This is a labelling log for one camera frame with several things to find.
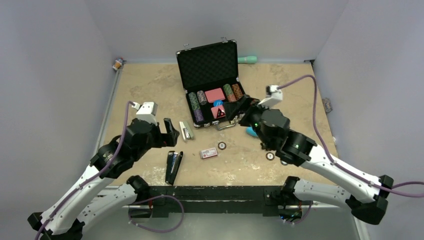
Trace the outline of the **beige stapler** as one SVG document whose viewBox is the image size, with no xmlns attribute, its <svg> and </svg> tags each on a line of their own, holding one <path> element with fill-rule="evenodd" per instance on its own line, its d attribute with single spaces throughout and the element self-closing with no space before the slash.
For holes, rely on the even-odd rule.
<svg viewBox="0 0 424 240">
<path fill-rule="evenodd" d="M 186 121 L 180 121 L 179 122 L 180 130 L 182 132 L 182 138 L 184 142 L 194 140 L 195 135 L 193 130 L 190 128 L 188 122 Z"/>
</svg>

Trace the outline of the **black stapler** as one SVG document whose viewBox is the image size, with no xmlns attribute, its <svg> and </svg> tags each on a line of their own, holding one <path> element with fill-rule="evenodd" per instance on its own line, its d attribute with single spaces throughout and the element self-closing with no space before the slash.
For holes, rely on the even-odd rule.
<svg viewBox="0 0 424 240">
<path fill-rule="evenodd" d="M 174 185 L 184 152 L 169 151 L 166 160 L 165 182 Z"/>
</svg>

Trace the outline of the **red staple box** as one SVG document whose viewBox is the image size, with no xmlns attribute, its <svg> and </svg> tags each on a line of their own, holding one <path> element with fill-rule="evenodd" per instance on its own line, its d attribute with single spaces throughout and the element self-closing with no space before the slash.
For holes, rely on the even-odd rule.
<svg viewBox="0 0 424 240">
<path fill-rule="evenodd" d="M 217 157 L 218 151 L 215 147 L 213 147 L 213 148 L 201 150 L 199 152 L 199 155 L 200 155 L 200 158 L 204 160 L 204 159 L 208 159 L 212 157 Z"/>
</svg>

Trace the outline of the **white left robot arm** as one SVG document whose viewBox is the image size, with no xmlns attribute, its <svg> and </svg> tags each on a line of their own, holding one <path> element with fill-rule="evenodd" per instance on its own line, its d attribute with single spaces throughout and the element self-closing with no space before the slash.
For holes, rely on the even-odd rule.
<svg viewBox="0 0 424 240">
<path fill-rule="evenodd" d="M 152 114 L 134 118 L 125 124 L 120 135 L 102 146 L 90 160 L 83 174 L 52 207 L 34 212 L 28 223 L 37 231 L 37 240 L 80 240 L 93 225 L 119 208 L 149 199 L 149 186 L 138 175 L 102 199 L 95 197 L 122 173 L 131 169 L 148 150 L 174 147 L 179 131 L 170 118 L 164 118 L 166 132 Z"/>
</svg>

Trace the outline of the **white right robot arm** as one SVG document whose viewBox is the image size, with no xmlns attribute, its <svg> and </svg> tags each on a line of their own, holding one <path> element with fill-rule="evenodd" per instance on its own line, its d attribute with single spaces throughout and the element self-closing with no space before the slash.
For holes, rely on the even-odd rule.
<svg viewBox="0 0 424 240">
<path fill-rule="evenodd" d="M 378 225 L 386 214 L 387 197 L 394 180 L 360 171 L 332 156 L 310 137 L 290 128 L 290 119 L 278 109 L 259 104 L 259 100 L 244 95 L 236 102 L 225 102 L 224 112 L 229 120 L 239 113 L 239 124 L 252 127 L 266 151 L 274 151 L 281 163 L 315 172 L 333 185 L 313 183 L 289 176 L 280 194 L 284 202 L 316 201 L 349 209 L 351 214 L 371 225 Z"/>
</svg>

